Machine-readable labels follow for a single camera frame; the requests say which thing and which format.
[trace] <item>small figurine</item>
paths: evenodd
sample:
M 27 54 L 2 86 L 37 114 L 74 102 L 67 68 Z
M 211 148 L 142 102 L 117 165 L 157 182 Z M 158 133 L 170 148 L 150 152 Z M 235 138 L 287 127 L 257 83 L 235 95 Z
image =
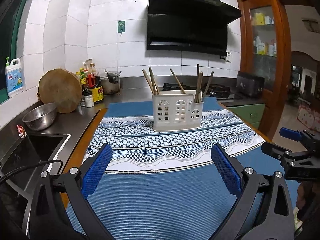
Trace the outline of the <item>small figurine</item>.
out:
M 17 125 L 17 129 L 21 139 L 27 136 L 26 130 L 21 125 Z

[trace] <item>gas stove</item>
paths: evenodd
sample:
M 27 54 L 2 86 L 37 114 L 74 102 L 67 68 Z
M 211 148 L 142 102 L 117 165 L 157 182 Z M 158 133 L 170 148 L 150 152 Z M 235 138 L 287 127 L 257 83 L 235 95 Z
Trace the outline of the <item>gas stove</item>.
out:
M 187 86 L 184 85 L 183 83 L 181 84 L 184 90 L 196 90 L 196 87 L 193 86 Z M 205 87 L 207 84 L 204 84 L 204 86 L 201 88 L 201 91 L 204 92 Z M 180 90 L 180 87 L 178 84 L 169 84 L 169 83 L 164 83 L 163 85 L 163 90 Z M 230 88 L 223 86 L 223 85 L 218 85 L 218 84 L 211 84 L 209 86 L 207 95 L 210 97 L 215 97 L 217 100 L 223 100 L 223 99 L 242 99 L 241 96 L 231 93 Z

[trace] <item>stainless steel bowl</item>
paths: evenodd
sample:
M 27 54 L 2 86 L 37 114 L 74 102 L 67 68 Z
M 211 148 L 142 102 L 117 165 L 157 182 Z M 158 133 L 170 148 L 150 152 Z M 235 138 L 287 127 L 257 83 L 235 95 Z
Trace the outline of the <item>stainless steel bowl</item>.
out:
M 22 121 L 33 131 L 41 131 L 48 128 L 57 116 L 57 106 L 49 103 L 39 106 L 27 113 Z

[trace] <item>blue gripper pad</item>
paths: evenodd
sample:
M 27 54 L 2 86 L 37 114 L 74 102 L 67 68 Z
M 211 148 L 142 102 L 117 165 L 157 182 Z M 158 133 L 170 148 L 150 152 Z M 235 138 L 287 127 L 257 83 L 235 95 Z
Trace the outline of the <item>blue gripper pad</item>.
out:
M 302 140 L 301 133 L 298 132 L 298 131 L 294 131 L 294 130 L 282 127 L 280 129 L 279 133 L 280 133 L 280 135 L 282 137 L 291 139 L 291 140 L 296 141 L 296 142 L 299 142 L 299 141 Z
M 82 178 L 81 193 L 85 199 L 95 192 L 104 171 L 111 161 L 111 158 L 112 148 L 109 144 L 104 144 L 95 156 L 87 158 L 82 164 L 85 166 L 85 162 L 92 162 L 91 166 Z
M 217 167 L 230 194 L 235 195 L 238 198 L 242 193 L 241 178 L 226 156 L 228 156 L 227 153 L 219 144 L 212 146 L 211 159 Z

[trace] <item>air vent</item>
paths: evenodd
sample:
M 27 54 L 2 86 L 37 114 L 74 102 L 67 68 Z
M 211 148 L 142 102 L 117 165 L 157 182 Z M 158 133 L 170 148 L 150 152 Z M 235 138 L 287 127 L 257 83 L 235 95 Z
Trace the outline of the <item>air vent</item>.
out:
M 320 33 L 319 22 L 317 20 L 303 19 L 302 21 L 308 32 Z

